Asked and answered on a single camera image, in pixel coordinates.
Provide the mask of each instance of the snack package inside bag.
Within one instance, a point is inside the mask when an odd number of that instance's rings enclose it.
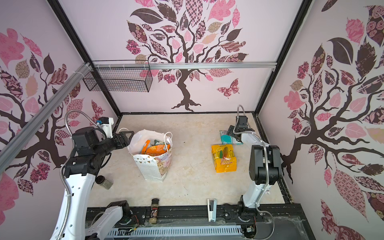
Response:
[[[212,145],[212,157],[216,172],[236,171],[236,157],[232,144]]]

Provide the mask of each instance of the butterfly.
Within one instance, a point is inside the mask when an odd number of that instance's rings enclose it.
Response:
[[[232,95],[232,93],[238,93],[239,88],[237,85],[239,84],[238,78],[236,78],[232,83],[229,88],[218,88],[217,90],[221,93],[224,93],[224,96],[226,96],[229,99],[229,96]]]
[[[99,120],[100,115],[102,115],[105,110],[103,110],[101,107],[98,107],[93,100],[92,100],[92,108],[93,108],[93,111],[95,112],[95,115],[92,117],[92,121],[96,122],[97,120]]]

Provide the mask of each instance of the wallpaper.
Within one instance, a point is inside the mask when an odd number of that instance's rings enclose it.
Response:
[[[2,3],[0,15],[0,149],[9,144],[83,63],[44,1]],[[82,110],[93,119],[116,119],[101,92],[90,94],[81,81],[68,94],[15,160],[0,175],[2,239],[51,236],[64,187],[59,168],[71,150],[64,115]],[[72,131],[89,126],[79,113],[69,115]],[[16,226],[26,223],[22,229]]]
[[[148,60],[153,64],[275,61],[300,3],[129,0],[109,6],[94,1],[89,10],[84,2],[62,1],[92,59],[131,59],[136,63]],[[80,11],[82,16],[98,15],[95,24],[103,29],[101,36],[95,36],[79,17]],[[270,15],[278,15],[279,19],[272,18],[268,25],[264,24]],[[270,69],[180,69],[151,73],[149,93],[111,92],[121,111],[234,111],[238,104],[253,111]],[[139,74],[144,79],[146,71]]]
[[[383,30],[378,1],[315,2],[261,112],[317,239],[382,237]]]

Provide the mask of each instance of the white gift bag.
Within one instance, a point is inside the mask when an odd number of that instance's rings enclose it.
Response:
[[[166,144],[170,144],[170,148],[169,150],[167,149],[166,153],[155,157],[147,154],[140,154],[147,140],[150,140],[151,142],[154,140],[164,140]],[[146,180],[162,182],[170,166],[172,146],[171,132],[164,134],[144,129],[133,135],[131,143],[128,145],[128,151]]]

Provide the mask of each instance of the wire basket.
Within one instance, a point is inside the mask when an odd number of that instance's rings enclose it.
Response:
[[[113,67],[97,66],[95,70],[101,78],[93,71],[83,78],[85,85],[90,91],[128,91],[128,92],[149,92],[152,84],[152,74],[148,61],[140,61],[137,67]]]

